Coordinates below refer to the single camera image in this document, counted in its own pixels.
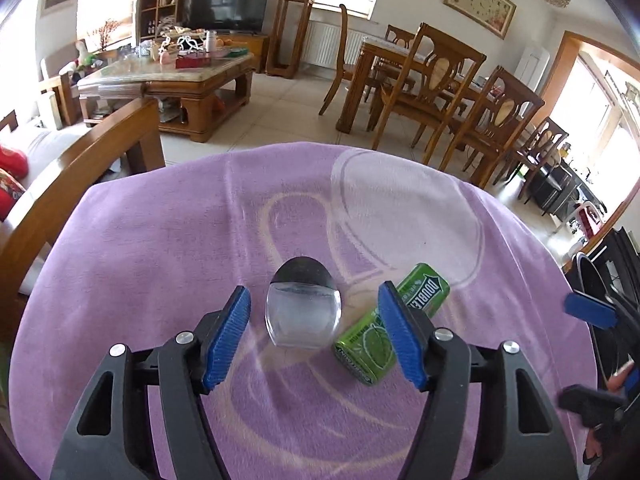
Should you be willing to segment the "person right hand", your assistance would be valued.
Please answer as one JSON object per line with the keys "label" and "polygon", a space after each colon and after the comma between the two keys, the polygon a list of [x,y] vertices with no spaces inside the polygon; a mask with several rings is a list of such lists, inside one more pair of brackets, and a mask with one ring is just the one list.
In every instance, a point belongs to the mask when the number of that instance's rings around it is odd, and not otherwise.
{"label": "person right hand", "polygon": [[[606,382],[606,388],[609,392],[620,392],[623,388],[624,382],[627,376],[634,370],[634,361],[627,361],[621,368],[608,378]],[[590,429],[588,432],[585,451],[582,454],[582,461],[586,465],[594,463],[598,458],[602,457],[602,444],[594,434],[594,430]]]}

